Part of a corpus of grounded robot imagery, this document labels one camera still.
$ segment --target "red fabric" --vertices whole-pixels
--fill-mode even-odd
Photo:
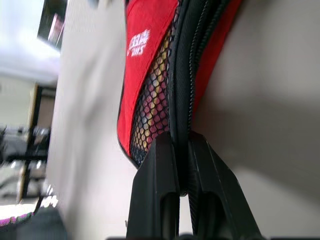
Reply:
[[[117,133],[128,155],[130,155],[131,128],[139,91],[157,49],[174,18],[177,5],[177,0],[132,0],[126,10],[127,57]],[[139,34],[146,36],[147,31],[146,44],[131,49],[130,47],[135,45],[134,40],[132,42],[133,37],[136,38]]]
[[[223,48],[225,39],[241,2],[242,0],[230,1],[203,51],[198,72],[195,77],[195,100],[193,112],[197,110],[199,102],[205,94],[211,73],[216,65],[219,54]]]

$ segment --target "red bag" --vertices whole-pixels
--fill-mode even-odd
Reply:
[[[126,8],[119,144],[139,167],[157,135],[188,147],[193,112],[242,0],[132,0]]]

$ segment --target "black zipper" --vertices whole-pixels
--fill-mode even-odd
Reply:
[[[191,43],[191,48],[190,48],[190,54],[189,54],[189,73],[190,73],[190,99],[189,99],[189,111],[188,111],[188,124],[187,124],[187,131],[188,134],[190,133],[191,130],[191,121],[192,121],[192,113],[193,113],[193,106],[194,106],[194,101],[195,101],[195,96],[196,96],[196,69],[194,68],[195,66],[195,57],[196,57],[196,48],[197,48],[197,41],[201,30],[201,27],[203,25],[203,22],[205,20],[205,15],[208,11],[208,4],[209,1],[206,0],[198,21],[198,24],[196,26],[192,43]]]
[[[225,10],[226,6],[228,5],[230,0],[222,0],[221,3],[218,5],[216,11],[214,12],[214,16],[208,26],[206,27],[206,30],[204,31],[202,38],[200,40],[200,43],[197,48],[197,41],[199,38],[199,32],[200,29],[202,28],[205,19],[205,16],[207,12],[210,10],[209,9],[209,1],[205,1],[202,13],[199,18],[199,22],[197,24],[193,39],[192,39],[192,44],[191,44],[191,49],[190,49],[190,54],[189,54],[189,72],[190,72],[190,100],[189,100],[189,111],[188,111],[188,125],[187,125],[187,131],[188,134],[190,133],[191,130],[191,123],[192,123],[192,115],[193,115],[193,106],[195,102],[195,97],[196,97],[196,72],[198,70],[199,62],[201,59],[201,56],[207,46],[207,43],[211,37],[211,34],[213,33],[214,28],[217,26],[218,21],[220,19],[221,14]]]

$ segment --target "white wall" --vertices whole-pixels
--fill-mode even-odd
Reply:
[[[0,126],[28,127],[35,83],[0,75]]]

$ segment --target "mesh pocket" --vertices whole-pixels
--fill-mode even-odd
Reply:
[[[150,65],[135,107],[130,153],[140,166],[152,141],[161,133],[169,131],[168,70],[171,43],[174,40],[181,1],[157,53]]]

